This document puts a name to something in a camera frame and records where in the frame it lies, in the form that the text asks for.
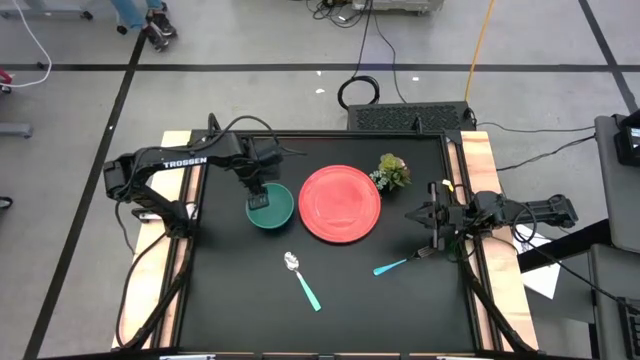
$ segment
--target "green bowl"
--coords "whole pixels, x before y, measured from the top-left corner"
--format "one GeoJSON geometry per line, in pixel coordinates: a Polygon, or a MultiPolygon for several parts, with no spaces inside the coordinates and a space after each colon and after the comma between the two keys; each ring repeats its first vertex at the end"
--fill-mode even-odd
{"type": "Polygon", "coordinates": [[[275,229],[284,225],[293,214],[293,195],[280,184],[269,183],[263,186],[269,194],[269,206],[249,210],[249,204],[246,204],[245,210],[253,225],[263,229],[275,229]]]}

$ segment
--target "wooden board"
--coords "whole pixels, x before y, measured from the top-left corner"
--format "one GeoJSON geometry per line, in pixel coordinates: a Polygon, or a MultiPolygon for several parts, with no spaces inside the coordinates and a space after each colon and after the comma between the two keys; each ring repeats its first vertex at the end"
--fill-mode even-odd
{"type": "MultiPolygon", "coordinates": [[[[165,132],[162,145],[183,145],[189,138],[189,131],[168,131],[165,132]]],[[[471,190],[473,192],[490,190],[500,193],[500,183],[493,161],[488,134],[486,132],[463,132],[462,139],[471,181],[471,190]]],[[[449,156],[452,160],[452,170],[454,170],[453,180],[456,184],[459,184],[462,181],[460,171],[457,168],[455,147],[451,144],[448,149],[449,156]]],[[[192,172],[188,195],[189,201],[195,199],[195,195],[197,194],[200,171],[201,169],[198,167],[192,172]]],[[[180,169],[163,171],[154,176],[151,187],[170,200],[177,199],[182,177],[183,170],[180,169]]],[[[459,198],[464,199],[464,195],[460,194],[459,198]]],[[[136,254],[144,250],[146,246],[155,240],[163,231],[164,227],[161,221],[143,224],[136,246],[136,254]]],[[[494,234],[502,239],[511,240],[511,234],[508,229],[501,229],[494,232],[494,234]]],[[[486,239],[483,244],[491,289],[496,305],[523,340],[531,347],[538,348],[515,250],[509,245],[493,239],[486,239]]],[[[174,273],[181,264],[183,251],[184,241],[181,241],[178,248],[174,273]]],[[[132,276],[120,327],[123,341],[125,342],[135,334],[158,302],[168,253],[169,241],[165,239],[158,244],[153,251],[149,252],[147,255],[148,258],[140,261],[138,268],[132,276]]],[[[475,271],[476,266],[474,261],[472,261],[472,266],[475,271]]],[[[476,306],[478,308],[483,347],[485,349],[491,349],[491,336],[486,311],[484,311],[482,304],[477,299],[476,306]]],[[[175,314],[176,301],[174,300],[165,315],[162,337],[160,339],[161,346],[170,345],[175,314]]],[[[505,341],[503,341],[503,344],[504,348],[508,350],[509,345],[505,341]]]]}

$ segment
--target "black tabletop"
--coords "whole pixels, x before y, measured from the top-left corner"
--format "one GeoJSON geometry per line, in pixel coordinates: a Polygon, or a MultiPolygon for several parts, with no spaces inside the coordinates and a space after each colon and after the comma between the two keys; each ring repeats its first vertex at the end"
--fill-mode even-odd
{"type": "Polygon", "coordinates": [[[618,162],[613,136],[620,130],[611,117],[598,117],[595,123],[611,241],[620,249],[640,252],[640,167],[624,166],[618,162]]]}
{"type": "MultiPolygon", "coordinates": [[[[621,297],[640,299],[640,255],[605,245],[591,248],[594,283],[621,297]]],[[[596,292],[596,325],[600,359],[626,359],[618,304],[596,292]]]]}
{"type": "Polygon", "coordinates": [[[185,300],[179,346],[217,352],[469,352],[473,336],[458,265],[444,257],[405,264],[382,276],[372,270],[426,245],[430,232],[403,215],[427,200],[427,183],[445,178],[439,138],[283,139],[308,153],[287,157],[281,179],[298,198],[304,181],[335,164],[365,173],[380,155],[405,160],[413,185],[385,196],[372,232],[349,246],[311,235],[297,208],[277,231],[252,226],[246,189],[233,173],[210,167],[200,232],[185,300]],[[322,305],[313,311],[287,251],[322,305]]]}

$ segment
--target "white paper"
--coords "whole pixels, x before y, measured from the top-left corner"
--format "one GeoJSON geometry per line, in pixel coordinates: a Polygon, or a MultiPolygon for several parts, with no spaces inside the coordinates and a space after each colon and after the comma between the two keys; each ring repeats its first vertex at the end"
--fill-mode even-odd
{"type": "MultiPolygon", "coordinates": [[[[528,227],[524,225],[517,225],[516,228],[518,229],[518,232],[520,232],[525,238],[531,236],[531,229],[529,229],[528,227]]],[[[549,239],[538,233],[536,233],[535,238],[531,240],[531,244],[534,246],[542,246],[548,242],[550,242],[549,239]]],[[[521,254],[525,251],[535,251],[531,246],[518,242],[516,239],[513,239],[513,244],[518,249],[518,254],[521,254]]],[[[522,274],[522,282],[524,283],[524,286],[528,287],[529,289],[553,300],[553,295],[556,292],[556,284],[558,283],[559,275],[560,265],[552,264],[522,274]]]]}

